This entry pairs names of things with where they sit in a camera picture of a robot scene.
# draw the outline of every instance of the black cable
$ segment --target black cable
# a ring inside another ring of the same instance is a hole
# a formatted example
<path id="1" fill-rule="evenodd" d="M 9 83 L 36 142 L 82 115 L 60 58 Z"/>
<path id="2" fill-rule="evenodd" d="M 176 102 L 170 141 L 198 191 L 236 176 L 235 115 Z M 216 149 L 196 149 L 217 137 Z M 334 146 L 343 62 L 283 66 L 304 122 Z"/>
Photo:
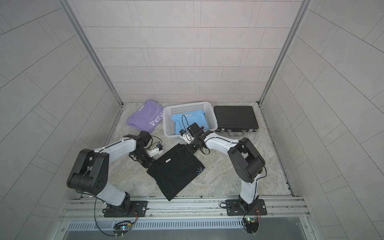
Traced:
<path id="1" fill-rule="evenodd" d="M 103 234 L 105 234 L 105 235 L 107 235 L 107 236 L 115 237 L 116 235 L 110 235 L 110 234 L 107 234 L 107 233 L 103 232 L 103 231 L 99 228 L 99 225 L 97 224 L 97 221 L 96 221 L 96 201 L 97 201 L 97 198 L 95 199 L 95 206 L 94 206 L 94 208 L 93 208 L 93 217 L 94 217 L 94 219 L 95 219 L 95 223 L 96 223 L 97 228 L 98 228 Z"/>
<path id="2" fill-rule="evenodd" d="M 187 138 L 188 141 L 192 141 L 192 138 L 191 139 L 188 139 L 188 133 L 187 133 L 187 129 L 185 128 L 185 125 L 184 125 L 184 122 L 183 122 L 183 117 L 185 117 L 185 120 L 187 121 L 187 124 L 188 124 L 188 127 L 189 126 L 189 123 L 188 123 L 188 120 L 187 120 L 187 117 L 185 115 L 182 115 L 181 116 L 181 123 L 183 124 L 183 127 L 184 127 L 184 130 L 185 130 L 185 137 Z"/>

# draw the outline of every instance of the white wall tile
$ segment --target white wall tile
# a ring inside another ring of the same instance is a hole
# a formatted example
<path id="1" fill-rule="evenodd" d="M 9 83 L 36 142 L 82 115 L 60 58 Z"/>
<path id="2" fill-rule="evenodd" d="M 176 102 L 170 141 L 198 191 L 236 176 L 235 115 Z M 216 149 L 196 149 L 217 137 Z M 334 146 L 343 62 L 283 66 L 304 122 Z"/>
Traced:
<path id="1" fill-rule="evenodd" d="M 232 94 L 235 83 L 200 83 L 201 94 Z"/>
<path id="2" fill-rule="evenodd" d="M 16 240 L 41 239 L 44 236 L 52 218 L 30 215 Z"/>
<path id="3" fill-rule="evenodd" d="M 322 57 L 368 99 L 384 89 L 384 53 L 339 29 Z"/>
<path id="4" fill-rule="evenodd" d="M 303 111 L 284 82 L 281 83 L 276 98 L 283 108 L 289 123 L 293 124 Z"/>
<path id="5" fill-rule="evenodd" d="M 36 105 L 32 111 L 39 115 L 46 122 L 51 124 L 53 127 L 57 127 L 59 125 L 59 121 L 54 118 L 51 114 L 49 114 L 46 110 L 44 110 L 40 105 Z"/>
<path id="6" fill-rule="evenodd" d="M 155 94 L 152 83 L 116 83 L 121 94 Z"/>
<path id="7" fill-rule="evenodd" d="M 83 27 L 83 31 L 94 48 L 106 48 L 97 27 Z"/>
<path id="8" fill-rule="evenodd" d="M 194 20 L 194 27 L 200 27 L 201 26 L 201 1 L 194 1 L 193 2 L 193 20 Z"/>
<path id="9" fill-rule="evenodd" d="M 28 165 L 0 203 L 0 231 L 3 238 L 15 239 L 52 177 L 52 173 Z M 19 224 L 15 225 L 10 219 L 17 219 Z"/>
<path id="10" fill-rule="evenodd" d="M 241 60 L 240 60 L 239 67 L 245 67 L 245 63 L 246 63 L 247 57 L 248 57 L 248 52 L 249 52 L 249 48 L 244 48 L 243 49 L 243 53 L 241 55 Z"/>
<path id="11" fill-rule="evenodd" d="M 0 35 L 0 73 L 12 80 L 55 48 L 37 20 L 4 33 Z"/>
<path id="12" fill-rule="evenodd" d="M 384 178 L 364 149 L 347 132 L 327 149 L 371 221 L 382 221 Z"/>
<path id="13" fill-rule="evenodd" d="M 341 124 L 340 119 L 308 80 L 304 80 L 294 97 L 320 138 Z"/>
<path id="14" fill-rule="evenodd" d="M 295 134 L 321 184 L 341 175 L 308 119 L 301 122 Z"/>
<path id="15" fill-rule="evenodd" d="M 296 158 L 301 156 L 304 151 L 301 148 L 301 145 L 284 113 L 281 113 L 279 118 L 276 120 L 276 124 L 280 130 L 281 136 L 283 137 L 283 140 L 285 142 L 289 154 L 291 155 L 292 160 L 295 160 Z"/>
<path id="16" fill-rule="evenodd" d="M 136 82 L 172 82 L 169 67 L 131 67 Z"/>
<path id="17" fill-rule="evenodd" d="M 305 116 L 304 112 L 300 114 L 300 116 L 291 124 L 291 127 L 293 130 L 295 130 L 299 124 L 306 119 L 307 116 Z"/>
<path id="18" fill-rule="evenodd" d="M 82 80 L 72 70 L 40 101 L 39 105 L 61 121 L 85 88 Z"/>
<path id="19" fill-rule="evenodd" d="M 207 94 L 207 101 L 210 102 L 242 102 L 243 94 Z"/>
<path id="20" fill-rule="evenodd" d="M 263 2 L 256 27 L 290 28 L 300 5 L 300 2 Z"/>
<path id="21" fill-rule="evenodd" d="M 143 94 L 143 95 L 129 95 L 132 103 L 145 103 L 148 99 L 151 99 L 156 102 L 167 102 L 167 95 L 151 95 L 151 94 Z"/>
<path id="22" fill-rule="evenodd" d="M 152 66 L 194 66 L 193 48 L 149 48 Z"/>
<path id="23" fill-rule="evenodd" d="M 62 80 L 82 58 L 71 41 L 44 56 L 24 73 L 45 93 Z"/>
<path id="24" fill-rule="evenodd" d="M 256 82 L 262 68 L 224 67 L 222 82 Z"/>
<path id="25" fill-rule="evenodd" d="M 364 41 L 373 44 L 384 32 L 384 18 L 381 17 L 380 21 L 372 28 L 369 34 L 364 38 Z"/>
<path id="26" fill-rule="evenodd" d="M 308 160 L 307 155 L 305 155 L 305 153 L 303 153 L 293 161 L 293 164 L 295 165 L 295 167 L 298 167 L 300 164 L 302 164 L 303 162 L 305 162 L 307 160 Z"/>
<path id="27" fill-rule="evenodd" d="M 155 48 L 152 28 L 99 27 L 107 48 Z"/>
<path id="28" fill-rule="evenodd" d="M 73 1 L 85 26 L 134 26 L 126 1 Z"/>
<path id="29" fill-rule="evenodd" d="M 100 104 L 97 104 L 91 113 L 91 116 L 85 123 L 83 129 L 80 131 L 78 137 L 86 144 L 91 145 L 97 132 L 99 131 L 101 124 L 104 121 L 105 116 L 107 116 L 107 113 L 104 111 Z"/>
<path id="30" fill-rule="evenodd" d="M 168 94 L 168 102 L 203 102 L 207 100 L 206 94 Z"/>
<path id="31" fill-rule="evenodd" d="M 321 229 L 325 237 L 346 237 L 341 225 L 322 227 Z"/>
<path id="32" fill-rule="evenodd" d="M 23 73 L 0 89 L 0 139 L 5 136 L 45 96 Z"/>
<path id="33" fill-rule="evenodd" d="M 384 114 L 330 65 L 313 86 L 358 142 L 384 130 Z"/>
<path id="34" fill-rule="evenodd" d="M 288 52 L 289 58 L 310 83 L 313 83 L 327 62 L 299 37 L 296 37 Z"/>
<path id="35" fill-rule="evenodd" d="M 377 232 L 380 236 L 384 236 L 384 221 L 380 222 L 373 222 L 373 225 L 375 226 Z"/>
<path id="36" fill-rule="evenodd" d="M 47 21 L 44 19 L 44 17 L 38 18 L 37 21 L 44 28 L 44 31 L 48 34 L 49 38 L 51 38 L 51 40 L 54 42 L 54 44 L 56 46 L 60 46 L 62 44 L 62 42 L 56 36 L 55 32 L 52 30 L 52 28 L 47 23 Z"/>
<path id="37" fill-rule="evenodd" d="M 266 28 L 261 48 L 282 48 L 290 28 Z"/>
<path id="38" fill-rule="evenodd" d="M 44 19 L 62 43 L 75 35 L 71 24 L 61 9 L 45 15 Z"/>
<path id="39" fill-rule="evenodd" d="M 77 110 L 79 110 L 84 117 L 87 119 L 89 118 L 89 112 L 78 101 L 76 101 L 73 106 L 77 108 Z"/>
<path id="40" fill-rule="evenodd" d="M 332 23 L 308 11 L 297 35 L 312 49 L 317 50 L 332 27 Z"/>
<path id="41" fill-rule="evenodd" d="M 212 28 L 210 47 L 258 48 L 264 30 L 264 28 Z"/>
<path id="42" fill-rule="evenodd" d="M 384 90 L 371 99 L 371 102 L 378 108 L 384 106 Z"/>
<path id="43" fill-rule="evenodd" d="M 5 196 L 55 128 L 30 112 L 0 143 L 0 195 Z"/>
<path id="44" fill-rule="evenodd" d="M 311 205 L 317 219 L 319 220 L 320 226 L 339 225 L 340 223 L 333 212 L 331 204 L 321 188 L 309 161 L 305 161 L 303 164 L 298 166 L 297 172 L 300 175 L 301 182 L 303 183 L 305 192 L 311 201 Z"/>
<path id="45" fill-rule="evenodd" d="M 2 1 L 0 14 L 13 27 L 28 23 L 45 14 L 60 9 L 55 1 L 34 0 L 34 1 Z"/>
<path id="46" fill-rule="evenodd" d="M 377 0 L 364 1 L 364 4 L 358 0 L 326 1 L 319 14 L 364 39 L 383 16 L 383 8 L 384 2 Z"/>
<path id="47" fill-rule="evenodd" d="M 243 102 L 256 102 L 262 97 L 261 94 L 244 94 Z"/>
<path id="48" fill-rule="evenodd" d="M 176 67 L 178 82 L 215 82 L 217 67 Z"/>
<path id="49" fill-rule="evenodd" d="M 325 193 L 345 186 L 348 186 L 348 183 L 345 181 L 343 176 L 339 176 L 337 178 L 329 180 L 328 182 L 325 182 L 321 185 Z"/>
<path id="50" fill-rule="evenodd" d="M 159 89 L 159 94 L 194 94 L 195 93 L 195 83 L 158 83 L 157 87 Z"/>
<path id="51" fill-rule="evenodd" d="M 239 66 L 241 48 L 202 48 L 201 66 Z"/>
<path id="52" fill-rule="evenodd" d="M 140 48 L 98 48 L 98 50 L 107 67 L 146 66 Z"/>
<path id="53" fill-rule="evenodd" d="M 331 142 L 335 141 L 338 137 L 340 137 L 347 131 L 348 129 L 342 123 L 335 129 L 333 129 L 330 133 L 328 133 L 325 137 L 323 137 L 321 141 L 324 143 L 324 146 L 328 146 Z"/>
<path id="54" fill-rule="evenodd" d="M 153 34 L 158 48 L 209 48 L 211 29 L 153 28 Z"/>
<path id="55" fill-rule="evenodd" d="M 262 94 L 266 83 L 240 83 L 237 93 L 241 94 Z"/>
<path id="56" fill-rule="evenodd" d="M 278 48 L 253 48 L 249 49 L 247 67 L 273 67 L 280 54 Z"/>
<path id="57" fill-rule="evenodd" d="M 201 2 L 202 27 L 248 27 L 254 2 Z"/>
<path id="58" fill-rule="evenodd" d="M 292 91 L 301 76 L 301 72 L 287 56 L 279 69 L 279 75 L 288 89 Z"/>
<path id="59" fill-rule="evenodd" d="M 106 67 L 105 71 L 113 83 L 132 82 L 125 67 Z"/>
<path id="60" fill-rule="evenodd" d="M 350 187 L 343 187 L 327 193 L 348 239 L 380 240 L 379 234 L 364 212 Z"/>
<path id="61" fill-rule="evenodd" d="M 193 27 L 193 1 L 136 1 L 141 26 Z"/>
<path id="62" fill-rule="evenodd" d="M 41 217 L 54 217 L 56 211 L 57 211 L 57 208 L 36 204 L 31 214 L 35 216 L 41 216 Z"/>
<path id="63" fill-rule="evenodd" d="M 66 154 L 63 163 L 60 165 L 51 182 L 46 187 L 43 195 L 38 201 L 38 204 L 54 208 L 58 208 L 60 206 L 60 203 L 68 190 L 66 184 L 68 173 L 71 171 L 79 151 L 81 150 L 82 149 L 76 144 L 73 144 L 70 149 L 67 150 L 68 154 Z"/>
<path id="64" fill-rule="evenodd" d="M 86 121 L 81 112 L 72 107 L 37 154 L 60 165 Z"/>
<path id="65" fill-rule="evenodd" d="M 88 113 L 92 113 L 107 88 L 108 87 L 105 85 L 104 80 L 100 75 L 98 75 L 80 95 L 78 102 L 87 110 Z"/>
<path id="66" fill-rule="evenodd" d="M 363 142 L 361 146 L 375 162 L 377 167 L 384 172 L 384 131 Z"/>
<path id="67" fill-rule="evenodd" d="M 132 21 L 134 26 L 141 26 L 139 15 L 137 14 L 135 1 L 127 1 L 129 11 L 131 13 Z"/>

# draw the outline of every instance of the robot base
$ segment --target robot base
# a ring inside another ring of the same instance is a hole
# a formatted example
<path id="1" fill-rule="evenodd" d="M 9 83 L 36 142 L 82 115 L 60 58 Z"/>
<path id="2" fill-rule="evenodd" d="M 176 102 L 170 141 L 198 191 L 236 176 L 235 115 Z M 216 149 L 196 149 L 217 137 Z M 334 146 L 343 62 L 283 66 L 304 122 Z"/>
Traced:
<path id="1" fill-rule="evenodd" d="M 228 199 L 225 200 L 227 203 L 227 206 L 233 206 L 230 209 L 227 209 L 227 215 L 228 216 L 244 216 L 244 212 L 240 208 L 240 201 L 237 199 Z M 248 215 L 257 215 L 257 209 L 260 211 L 260 215 L 267 215 L 267 211 L 265 208 L 265 203 L 263 199 L 258 199 L 256 202 L 256 205 L 253 207 L 253 209 L 249 212 Z"/>

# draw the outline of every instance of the laundry basket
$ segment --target laundry basket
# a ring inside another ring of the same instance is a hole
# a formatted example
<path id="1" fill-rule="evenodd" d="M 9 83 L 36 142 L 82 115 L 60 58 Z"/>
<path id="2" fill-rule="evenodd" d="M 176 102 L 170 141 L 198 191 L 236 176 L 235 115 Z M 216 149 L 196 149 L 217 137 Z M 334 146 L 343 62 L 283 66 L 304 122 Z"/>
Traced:
<path id="1" fill-rule="evenodd" d="M 171 120 L 172 115 L 177 113 L 193 112 L 198 109 L 201 109 L 205 112 L 204 116 L 208 123 L 209 130 L 215 131 L 217 129 L 217 120 L 214 109 L 209 102 L 199 102 L 165 107 L 163 112 L 164 135 L 169 138 L 178 139 L 179 136 L 175 135 L 175 122 Z"/>

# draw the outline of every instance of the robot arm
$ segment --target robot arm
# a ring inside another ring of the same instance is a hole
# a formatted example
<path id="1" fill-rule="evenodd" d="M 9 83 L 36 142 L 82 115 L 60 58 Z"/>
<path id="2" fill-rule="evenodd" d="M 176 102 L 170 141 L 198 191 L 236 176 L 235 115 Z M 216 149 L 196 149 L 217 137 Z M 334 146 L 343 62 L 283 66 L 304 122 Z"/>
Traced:
<path id="1" fill-rule="evenodd" d="M 209 130 L 204 132 L 203 129 L 193 123 L 187 128 L 189 133 L 180 131 L 180 138 L 188 143 L 185 146 L 186 150 L 194 154 L 205 147 L 229 156 L 237 175 L 242 180 L 240 206 L 244 212 L 247 212 L 258 197 L 258 179 L 262 177 L 261 173 L 265 166 L 263 157 L 246 137 L 241 140 L 229 139 Z"/>

